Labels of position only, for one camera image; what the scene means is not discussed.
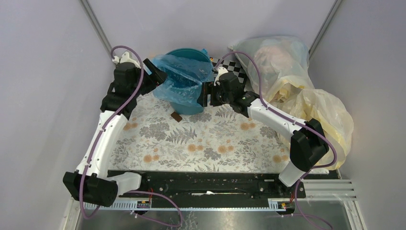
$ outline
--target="small brown object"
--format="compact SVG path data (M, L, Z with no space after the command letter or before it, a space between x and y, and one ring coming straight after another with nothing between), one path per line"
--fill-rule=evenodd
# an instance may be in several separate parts
M173 119L175 119L175 121L177 121L177 122L180 122L183 118L178 114L178 113L176 113L176 112L173 112L171 115L170 115Z

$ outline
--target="black mount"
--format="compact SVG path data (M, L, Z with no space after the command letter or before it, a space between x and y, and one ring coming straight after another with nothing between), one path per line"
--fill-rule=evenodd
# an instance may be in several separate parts
M197 103L206 107L208 95L211 95L211 106L229 104L236 113L248 117L247 108L255 99L259 98L259 95L251 91L244 91L246 81L240 83L238 77L232 72L221 75L218 83L219 85L214 86L214 81L205 82Z
M79 200L79 185L82 174L66 172L63 183L75 200ZM97 178L96 174L85 176L83 184L83 201L109 207L117 197L118 186L113 181Z
M323 128L316 119L311 119L305 124L325 137ZM291 137L291 161L303 172L309 171L328 150L329 147L325 141L305 128L295 131Z
M144 79L141 83L140 90L135 97L120 112L129 119L131 112L137 106L137 97L153 91L157 86L162 84L167 74L160 71L149 59L143 63L152 72L150 75L144 71ZM101 111L116 111L132 95L140 80L141 69L137 68L134 63L118 63L114 70L114 81L110 84L107 95L103 98Z
M108 171L116 176L126 171ZM132 171L142 176L139 191L151 191L170 197L180 208L268 208L269 198L289 200L294 186L286 187L272 173L229 173L229 172L164 172ZM195 195L207 193L216 195ZM124 193L120 197L145 197L148 195ZM298 198L305 198L302 182ZM173 208L165 199L152 196L152 208Z

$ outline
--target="floral tablecloth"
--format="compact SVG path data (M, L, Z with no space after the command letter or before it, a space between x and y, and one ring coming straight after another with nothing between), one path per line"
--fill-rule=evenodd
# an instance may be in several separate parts
M289 161L289 150L274 130L228 105L182 115L178 123L169 102L152 93L137 102L109 169L280 173Z

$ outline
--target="white plastic bag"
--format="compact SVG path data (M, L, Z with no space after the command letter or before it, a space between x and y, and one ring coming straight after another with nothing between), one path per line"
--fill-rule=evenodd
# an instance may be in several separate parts
M230 47L254 58L262 76L262 95L268 102L285 101L300 89L314 89L307 74L308 48L297 37L273 36L253 38ZM255 67L244 55L236 54L247 73L254 92L259 93Z
M354 122L339 98L324 90L303 89L297 96L292 96L283 103L273 102L271 104L292 116L307 121L312 118L318 120L326 138L337 151L337 162L327 169L335 170L344 163L351 149ZM278 137L286 146L290 147L290 141L279 134ZM331 163L332 160L333 152L330 149L318 162L318 165Z

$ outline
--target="white wall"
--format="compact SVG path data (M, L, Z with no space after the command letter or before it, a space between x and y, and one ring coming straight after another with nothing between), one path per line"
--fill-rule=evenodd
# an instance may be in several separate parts
M342 167L369 230L406 224L406 1L344 1L310 61L310 76L354 118Z
M1 0L0 50L0 229L55 230L113 65L77 0Z
M206 48L221 57L233 42L295 35L310 47L334 0L90 0L112 44L142 57Z

